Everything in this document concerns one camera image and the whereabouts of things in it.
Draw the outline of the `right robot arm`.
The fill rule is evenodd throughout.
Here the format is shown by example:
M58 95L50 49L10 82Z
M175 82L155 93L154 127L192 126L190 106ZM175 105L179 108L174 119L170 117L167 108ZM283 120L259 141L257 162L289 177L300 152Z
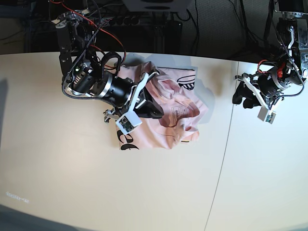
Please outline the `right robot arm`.
M112 106L104 112L106 123L114 119L134 128L142 118L161 119L163 109L146 88L159 72L144 71L137 80L120 77L125 57L96 46L99 32L114 39L116 36L104 29L107 20L102 17L98 4L93 1L92 5L95 18L91 18L86 0L49 1L60 49L63 94L71 99L98 100Z

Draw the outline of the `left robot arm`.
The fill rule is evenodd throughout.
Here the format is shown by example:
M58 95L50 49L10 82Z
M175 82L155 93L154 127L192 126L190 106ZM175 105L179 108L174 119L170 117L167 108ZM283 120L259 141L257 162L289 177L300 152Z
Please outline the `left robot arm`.
M263 41L265 56L254 74L235 76L239 85L233 104L269 110L288 97L292 85L308 79L308 14L302 0L271 0Z

